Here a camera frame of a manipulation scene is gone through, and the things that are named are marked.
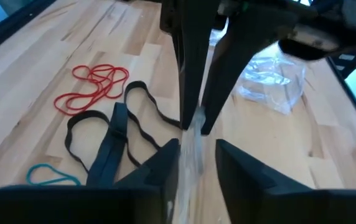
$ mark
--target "black strap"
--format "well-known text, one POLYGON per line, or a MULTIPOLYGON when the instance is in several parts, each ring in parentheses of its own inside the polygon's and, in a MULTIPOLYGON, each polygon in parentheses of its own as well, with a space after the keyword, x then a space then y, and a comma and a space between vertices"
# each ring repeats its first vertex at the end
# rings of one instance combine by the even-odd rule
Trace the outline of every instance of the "black strap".
POLYGON ((108 117, 100 112, 95 110, 84 111, 78 115, 71 117, 67 123, 67 135, 65 139, 65 146, 68 153, 81 165, 84 167, 85 171, 88 174, 87 178, 87 186, 92 187, 111 187, 114 183, 115 175, 117 173, 121 157, 124 152, 125 144, 127 144, 127 155, 130 161, 136 166, 139 167, 141 165, 129 150, 128 138, 127 138, 127 122, 128 118, 130 118, 139 128, 139 132, 141 136, 150 142, 156 150, 160 150, 160 146, 154 140, 154 138, 145 132, 137 117, 127 109, 126 101, 128 93, 135 89, 142 88, 145 90, 148 98, 153 102, 156 106, 157 113, 159 116, 167 123, 179 128, 180 123, 177 120, 168 118, 164 114, 162 114, 157 106, 157 102, 154 97, 150 94, 148 87, 142 81, 131 82, 127 85, 125 93, 124 93, 124 103, 115 103, 115 108, 113 109, 113 115, 111 120, 109 121, 108 117), (73 127, 80 121, 87 118, 100 118, 105 121, 109 128, 106 132, 105 138, 103 139, 98 154, 94 163, 91 166, 91 169, 87 169, 83 161, 76 156, 70 149, 73 140, 72 129, 73 127))
MULTIPOLYGON (((148 90, 148 87, 146 86, 146 84, 142 81, 134 81, 134 82, 131 82, 130 84, 127 85, 126 87, 126 90, 124 92, 124 103, 127 104, 127 97, 128 97, 128 93, 135 89, 135 88, 141 88, 143 90, 145 90, 148 98, 152 101, 152 103, 154 104, 154 106, 156 107, 156 110, 157 110, 157 113, 159 114, 159 116, 161 117, 161 119, 163 119, 163 121, 177 127, 180 129, 180 123, 178 120, 175 120, 175 119, 172 119, 172 118, 169 118, 167 117, 166 115, 162 114, 161 111, 159 110, 159 107, 157 106, 157 102, 156 100, 154 99, 154 97, 152 96, 152 94, 150 94, 149 90, 148 90)), ((159 150, 161 147, 158 145, 158 143, 154 140, 154 138, 148 134, 147 132, 145 132, 142 127, 141 127, 141 123, 139 122, 139 120, 137 119, 137 117, 132 113, 130 112, 130 110, 128 110, 128 117, 134 121, 134 123, 136 124, 136 126, 139 128, 139 132, 141 133, 141 136, 147 140, 148 142, 150 142, 153 147, 156 149, 156 150, 159 150)))

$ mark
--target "teal rubber band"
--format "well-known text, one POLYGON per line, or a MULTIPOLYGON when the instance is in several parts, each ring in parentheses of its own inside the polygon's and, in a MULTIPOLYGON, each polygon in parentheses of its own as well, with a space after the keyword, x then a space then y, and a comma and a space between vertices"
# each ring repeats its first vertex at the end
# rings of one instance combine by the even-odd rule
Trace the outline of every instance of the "teal rubber band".
POLYGON ((54 184, 54 183, 58 183, 58 182, 66 181, 66 180, 72 181, 77 186, 81 185, 81 182, 79 181, 79 179, 77 177, 69 175, 69 174, 66 174, 64 172, 61 172, 61 171, 55 169, 54 167, 52 167, 49 164, 36 164, 36 165, 32 166, 27 171, 27 174, 26 174, 26 182, 28 184, 30 184, 30 185, 49 185, 49 184, 54 184), (43 167, 49 168, 50 170, 52 170, 56 174, 59 174, 59 175, 61 175, 63 177, 62 178, 58 178, 58 179, 54 179, 54 180, 46 180, 46 181, 38 182, 38 183, 34 183, 33 181, 31 181, 31 176, 32 176, 33 172, 35 170, 37 170, 38 168, 43 168, 43 167))

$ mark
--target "red rubber band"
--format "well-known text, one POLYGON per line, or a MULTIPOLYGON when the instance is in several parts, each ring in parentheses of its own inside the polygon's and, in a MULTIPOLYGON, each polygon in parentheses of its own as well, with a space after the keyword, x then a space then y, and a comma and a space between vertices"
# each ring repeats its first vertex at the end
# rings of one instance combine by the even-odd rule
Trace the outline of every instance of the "red rubber band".
POLYGON ((89 83, 96 85, 96 90, 93 93, 65 93, 62 94, 54 100, 54 106, 57 108, 61 113, 69 116, 74 116, 82 111, 89 109, 90 106, 94 105, 98 100, 106 97, 109 99, 117 99, 123 95, 124 92, 124 85, 129 78, 129 72, 127 69, 123 67, 114 67, 110 64, 101 64, 96 65, 93 68, 90 68, 86 65, 79 65, 73 68, 72 75, 79 79, 89 83), (85 77, 81 77, 77 75, 77 70, 85 69, 87 70, 87 75, 85 77), (115 80, 116 72, 123 72, 124 77, 115 80), (110 96, 109 92, 113 89, 114 85, 121 83, 121 91, 119 94, 115 96, 110 96), (58 102, 61 99, 66 98, 63 103, 63 106, 66 109, 58 106, 58 102), (88 98, 90 101, 78 108, 72 107, 71 104, 76 99, 88 98))

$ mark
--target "wood grain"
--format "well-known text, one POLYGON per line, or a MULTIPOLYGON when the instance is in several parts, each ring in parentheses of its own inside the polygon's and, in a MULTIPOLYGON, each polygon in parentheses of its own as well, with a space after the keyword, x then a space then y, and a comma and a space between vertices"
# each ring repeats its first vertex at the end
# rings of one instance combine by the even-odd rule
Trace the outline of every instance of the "wood grain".
MULTIPOLYGON (((76 65, 126 67, 129 82, 147 83, 161 111, 179 117, 176 59, 171 37, 159 30, 159 15, 160 5, 150 2, 59 0, 0 45, 0 186, 23 184, 28 168, 39 162, 85 182, 86 173, 63 145, 69 117, 52 104, 62 93, 92 90, 71 76, 76 65)), ((203 138, 205 173, 190 200, 190 223, 229 223, 215 167, 216 138, 310 187, 356 189, 356 110, 325 60, 307 68, 304 94, 290 115, 236 92, 228 98, 212 133, 203 138)), ((92 109, 111 116, 116 101, 122 99, 100 100, 92 109)), ((142 91, 134 90, 128 101, 159 144, 182 136, 161 121, 142 91)), ((72 149, 86 166, 105 131, 97 120, 75 128, 72 149)), ((139 161, 155 153, 131 123, 128 135, 139 161)), ((124 155, 118 178, 133 169, 124 155)), ((35 173, 35 180, 53 177, 47 170, 35 173)))

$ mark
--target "transparent plastic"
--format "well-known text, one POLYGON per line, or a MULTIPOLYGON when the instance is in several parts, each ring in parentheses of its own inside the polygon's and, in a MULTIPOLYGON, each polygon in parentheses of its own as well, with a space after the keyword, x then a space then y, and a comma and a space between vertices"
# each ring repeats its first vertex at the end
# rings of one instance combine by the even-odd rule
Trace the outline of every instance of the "transparent plastic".
POLYGON ((179 224, 189 222, 190 196, 204 172, 204 152, 200 132, 204 122, 204 110, 197 107, 189 129, 182 132, 177 191, 179 224))
POLYGON ((246 99, 289 114, 303 93, 306 64, 277 46, 256 54, 241 73, 235 91, 246 99))
POLYGON ((216 30, 216 29, 211 30, 210 41, 208 43, 210 46, 216 46, 216 44, 220 41, 220 39, 227 33, 228 23, 229 23, 229 19, 227 19, 223 30, 216 30))

